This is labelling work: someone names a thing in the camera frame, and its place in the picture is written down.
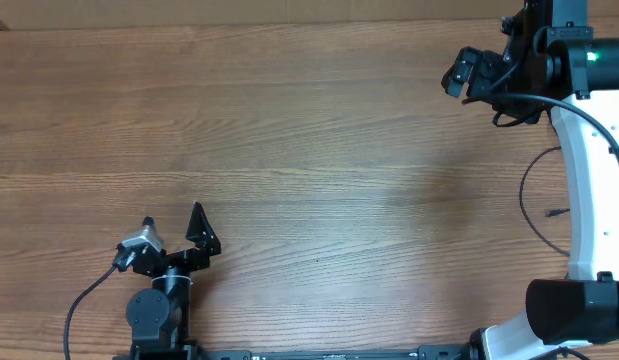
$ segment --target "cable connector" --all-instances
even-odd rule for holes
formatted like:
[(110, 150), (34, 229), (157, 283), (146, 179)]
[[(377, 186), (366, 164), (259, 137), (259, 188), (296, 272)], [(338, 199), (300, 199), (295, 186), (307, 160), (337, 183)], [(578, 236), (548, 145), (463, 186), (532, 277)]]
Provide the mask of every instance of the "cable connector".
[(134, 249), (126, 248), (122, 244), (118, 244), (116, 250), (118, 250), (118, 253), (113, 258), (111, 264), (115, 266), (119, 272), (125, 272), (136, 259), (136, 252)]
[(554, 210), (547, 211), (545, 216), (546, 217), (554, 217), (554, 216), (562, 215), (564, 213), (568, 213), (570, 211), (571, 211), (571, 209), (554, 209)]
[(613, 146), (609, 147), (609, 154), (619, 156), (619, 148), (614, 148)]

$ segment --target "white curved arm link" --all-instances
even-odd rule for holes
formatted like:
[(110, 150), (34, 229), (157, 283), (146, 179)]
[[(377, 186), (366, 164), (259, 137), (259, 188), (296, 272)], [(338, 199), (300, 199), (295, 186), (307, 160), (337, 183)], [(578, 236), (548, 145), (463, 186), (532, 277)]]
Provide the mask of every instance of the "white curved arm link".
[[(564, 100), (609, 130), (619, 144), (619, 90), (594, 91), (591, 99)], [(619, 168), (609, 143), (580, 116), (558, 107), (551, 110), (567, 170), (571, 207), (571, 257), (569, 278), (597, 280), (609, 271), (619, 281)], [(487, 360), (526, 360), (546, 354), (558, 346), (582, 347), (589, 343), (570, 340), (560, 345), (544, 345), (529, 327), (522, 312), (502, 325), (492, 326), (483, 335)]]

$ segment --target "wood grain surface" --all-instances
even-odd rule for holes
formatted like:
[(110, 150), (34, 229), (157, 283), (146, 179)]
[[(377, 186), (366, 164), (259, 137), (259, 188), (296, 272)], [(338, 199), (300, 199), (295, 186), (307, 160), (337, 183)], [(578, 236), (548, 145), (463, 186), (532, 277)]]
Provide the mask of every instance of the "wood grain surface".
[[(0, 0), (1, 30), (500, 19), (524, 0)], [(589, 1), (619, 16), (619, 0)]]
[[(619, 18), (597, 19), (619, 36)], [(440, 78), (460, 48), (500, 51), (497, 21), (0, 32), (0, 359), (62, 358), (76, 296), (145, 215), (168, 249), (200, 200), (223, 244), (194, 275), (210, 350), (464, 342), (523, 309), (566, 259), (525, 223), (546, 119), (496, 129)], [(529, 212), (569, 246), (560, 153)], [(114, 274), (79, 306), (75, 359), (124, 353)], [(619, 359), (619, 344), (588, 349)]]

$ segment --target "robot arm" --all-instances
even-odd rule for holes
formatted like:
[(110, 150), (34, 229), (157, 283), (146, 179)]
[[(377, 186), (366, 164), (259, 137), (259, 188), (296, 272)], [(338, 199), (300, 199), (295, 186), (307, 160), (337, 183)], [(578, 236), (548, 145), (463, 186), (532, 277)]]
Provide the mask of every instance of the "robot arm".
[[(594, 40), (586, 9), (585, 0), (529, 0), (503, 21), (510, 41), (502, 55), (465, 48), (442, 81), (456, 97), (468, 82), (467, 95), (492, 105), (497, 126), (550, 112), (567, 169), (569, 279), (534, 280), (524, 312), (472, 337), (476, 358), (544, 358), (619, 339), (619, 39)], [(515, 95), (561, 100), (602, 131), (571, 110)], [(502, 125), (503, 114), (516, 120)]]
[[(588, 100), (578, 100), (572, 95), (565, 102), (598, 119), (619, 143), (619, 90), (594, 91)], [(528, 310), (535, 318), (530, 319), (524, 311), (502, 325), (487, 329), (481, 337), (487, 360), (533, 359), (560, 347), (591, 345), (584, 339), (595, 338), (594, 341), (605, 342), (619, 338), (618, 163), (613, 156), (609, 156), (607, 141), (584, 119), (561, 108), (553, 108), (551, 118), (565, 157), (569, 186), (572, 223), (569, 280), (563, 281), (564, 288), (558, 290), (551, 289), (554, 282), (533, 283), (528, 296), (534, 299), (528, 298), (527, 306), (533, 307)], [(611, 277), (601, 279), (606, 282), (598, 282), (598, 274), (609, 274)], [(570, 284), (585, 284), (592, 288), (585, 293), (577, 287), (569, 287)], [(573, 290), (580, 290), (575, 291), (580, 297), (572, 298)], [(554, 291), (564, 291), (563, 294), (570, 298), (554, 294)], [(547, 305), (552, 299), (556, 306)], [(576, 311), (569, 309), (569, 305), (575, 305)], [(566, 315), (570, 316), (563, 323), (554, 318), (564, 319)], [(564, 342), (560, 339), (545, 344), (532, 329), (530, 321), (535, 321), (534, 328), (540, 336), (580, 332), (582, 339), (576, 337)], [(601, 329), (606, 322), (610, 326), (606, 330)], [(561, 326), (547, 329), (552, 325)]]

